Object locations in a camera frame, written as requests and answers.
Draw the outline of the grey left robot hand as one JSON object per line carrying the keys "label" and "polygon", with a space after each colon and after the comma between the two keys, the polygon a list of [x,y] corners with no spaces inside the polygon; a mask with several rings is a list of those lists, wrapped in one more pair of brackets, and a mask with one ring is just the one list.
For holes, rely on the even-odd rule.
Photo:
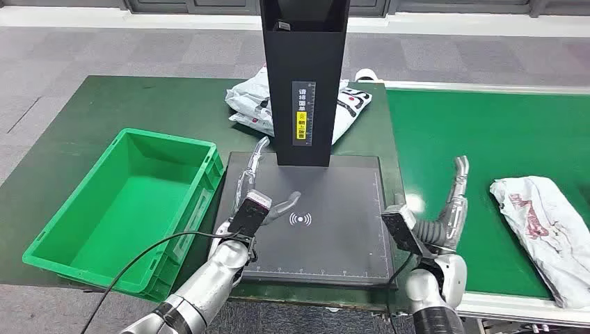
{"label": "grey left robot hand", "polygon": [[[255,188],[256,172],[259,162],[262,158],[262,150],[269,143],[270,139],[268,136],[261,138],[257,142],[246,167],[241,172],[241,175],[237,180],[237,188],[232,206],[232,216],[238,212],[239,206],[245,200],[247,193]],[[268,215],[263,220],[261,226],[268,225],[278,217],[286,214],[287,211],[292,209],[297,204],[300,197],[301,193],[299,191],[295,191],[288,197],[288,199],[286,199],[286,201],[273,205],[270,208]]]}

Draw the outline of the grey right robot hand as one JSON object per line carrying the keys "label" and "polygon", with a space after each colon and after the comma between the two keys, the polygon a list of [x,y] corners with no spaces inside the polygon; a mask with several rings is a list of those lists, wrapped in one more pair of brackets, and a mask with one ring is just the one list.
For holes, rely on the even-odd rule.
{"label": "grey right robot hand", "polygon": [[439,247],[455,251],[463,231],[468,210],[468,199],[465,196],[470,169],[465,155],[454,158],[455,176],[449,195],[438,221],[443,227],[443,239]]}

